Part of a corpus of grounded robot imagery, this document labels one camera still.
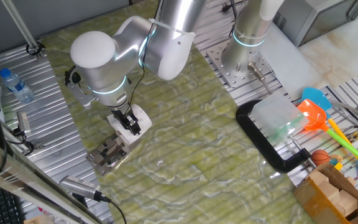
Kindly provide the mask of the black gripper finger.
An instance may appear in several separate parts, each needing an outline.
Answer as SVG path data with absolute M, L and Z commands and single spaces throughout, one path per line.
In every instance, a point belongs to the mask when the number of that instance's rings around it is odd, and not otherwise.
M 138 119 L 134 115 L 129 115 L 129 129 L 132 134 L 140 134 L 141 128 L 138 124 Z
M 137 122 L 136 121 L 124 121 L 121 123 L 124 129 L 129 130 L 132 135 L 137 135 Z

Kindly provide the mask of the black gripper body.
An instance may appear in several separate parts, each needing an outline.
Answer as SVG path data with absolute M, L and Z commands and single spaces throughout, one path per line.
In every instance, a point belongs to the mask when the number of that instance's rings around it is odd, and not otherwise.
M 122 124 L 134 124 L 135 118 L 130 105 L 122 105 L 120 107 L 110 107 L 114 117 Z

